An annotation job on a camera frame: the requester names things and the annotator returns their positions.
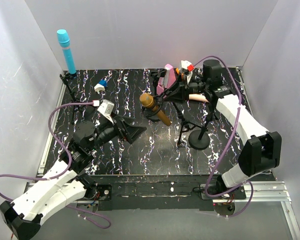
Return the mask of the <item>gold microphone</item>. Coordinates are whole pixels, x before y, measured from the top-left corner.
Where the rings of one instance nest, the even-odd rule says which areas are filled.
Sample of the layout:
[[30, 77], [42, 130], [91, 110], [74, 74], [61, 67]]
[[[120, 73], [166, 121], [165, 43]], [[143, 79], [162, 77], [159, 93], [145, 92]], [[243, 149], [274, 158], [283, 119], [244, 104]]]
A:
[[161, 121], [166, 126], [172, 124], [171, 120], [163, 111], [163, 98], [159, 96], [152, 96], [149, 93], [143, 93], [139, 97], [139, 101], [142, 106], [142, 111], [144, 116], [152, 121], [159, 122]]

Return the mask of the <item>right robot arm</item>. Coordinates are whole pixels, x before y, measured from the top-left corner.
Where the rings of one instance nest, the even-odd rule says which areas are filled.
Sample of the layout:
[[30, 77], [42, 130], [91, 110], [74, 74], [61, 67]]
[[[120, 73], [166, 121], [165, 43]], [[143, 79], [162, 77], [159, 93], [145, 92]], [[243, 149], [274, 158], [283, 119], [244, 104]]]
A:
[[237, 163], [228, 171], [220, 174], [213, 186], [208, 181], [204, 194], [217, 198], [229, 194], [252, 177], [274, 169], [280, 164], [282, 137], [277, 131], [270, 132], [262, 126], [242, 104], [238, 86], [229, 87], [223, 83], [222, 71], [228, 69], [223, 60], [208, 56], [201, 60], [202, 76], [192, 81], [195, 66], [189, 61], [181, 61], [176, 82], [163, 91], [165, 102], [184, 102], [191, 94], [203, 94], [210, 104], [210, 112], [219, 112], [232, 125], [232, 133], [222, 151], [215, 169], [227, 153], [235, 134], [238, 134], [243, 149]]

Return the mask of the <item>black tripod stand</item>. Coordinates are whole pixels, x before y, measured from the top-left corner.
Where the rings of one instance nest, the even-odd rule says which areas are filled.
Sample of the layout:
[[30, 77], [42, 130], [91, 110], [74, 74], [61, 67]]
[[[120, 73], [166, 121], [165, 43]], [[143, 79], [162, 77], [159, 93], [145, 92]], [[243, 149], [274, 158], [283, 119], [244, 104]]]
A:
[[92, 116], [95, 112], [95, 106], [93, 104], [89, 104], [88, 102], [81, 101], [76, 93], [70, 88], [70, 83], [72, 83], [74, 80], [78, 79], [77, 73], [69, 73], [68, 71], [65, 71], [64, 74], [60, 74], [59, 78], [61, 79], [62, 83], [65, 85], [66, 89], [68, 90], [68, 93], [71, 97], [71, 107], [72, 107], [72, 115], [71, 115], [71, 124], [75, 125], [75, 115], [76, 113], [81, 113], [82, 118], [84, 117], [84, 111], [85, 107], [90, 106], [92, 108], [91, 111], [88, 112], [86, 116], [86, 121], [92, 121]]
[[172, 102], [176, 112], [177, 112], [177, 118], [179, 120], [181, 120], [181, 129], [179, 131], [179, 137], [178, 137], [178, 140], [177, 140], [177, 145], [181, 145], [181, 141], [182, 141], [182, 134], [183, 133], [187, 133], [189, 131], [192, 131], [194, 130], [195, 128], [201, 128], [202, 126], [201, 125], [198, 125], [194, 122], [191, 122], [189, 120], [186, 120], [186, 118], [184, 117], [184, 114], [182, 113], [182, 111], [178, 108], [177, 104]]

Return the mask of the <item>round base shock-mount stand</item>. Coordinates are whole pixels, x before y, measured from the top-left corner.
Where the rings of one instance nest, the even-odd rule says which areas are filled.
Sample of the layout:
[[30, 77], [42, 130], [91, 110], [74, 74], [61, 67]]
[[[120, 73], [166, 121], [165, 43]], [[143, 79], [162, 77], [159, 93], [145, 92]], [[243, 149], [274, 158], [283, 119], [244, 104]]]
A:
[[156, 97], [156, 96], [158, 96], [158, 97], [162, 97], [163, 99], [164, 99], [164, 95], [163, 95], [163, 93], [161, 93], [161, 94], [157, 94], [157, 91], [156, 91], [156, 87], [157, 87], [157, 85], [158, 85], [158, 81], [159, 81], [159, 77], [160, 77], [160, 74], [162, 74], [163, 73], [163, 69], [161, 69], [161, 70], [157, 70], [157, 71], [151, 71], [150, 73], [149, 73], [149, 78], [150, 79], [152, 79], [152, 86], [153, 86], [153, 97]]

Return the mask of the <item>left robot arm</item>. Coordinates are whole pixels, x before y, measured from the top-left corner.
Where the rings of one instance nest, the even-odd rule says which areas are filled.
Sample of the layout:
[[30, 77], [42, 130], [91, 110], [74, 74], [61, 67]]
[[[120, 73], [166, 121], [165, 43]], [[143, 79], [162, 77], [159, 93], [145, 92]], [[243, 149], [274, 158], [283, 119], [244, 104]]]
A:
[[19, 240], [30, 240], [52, 215], [73, 201], [97, 194], [97, 182], [84, 173], [92, 151], [114, 138], [134, 143], [146, 131], [130, 117], [107, 111], [104, 122], [85, 120], [75, 127], [69, 145], [46, 174], [25, 193], [0, 205], [3, 221]]

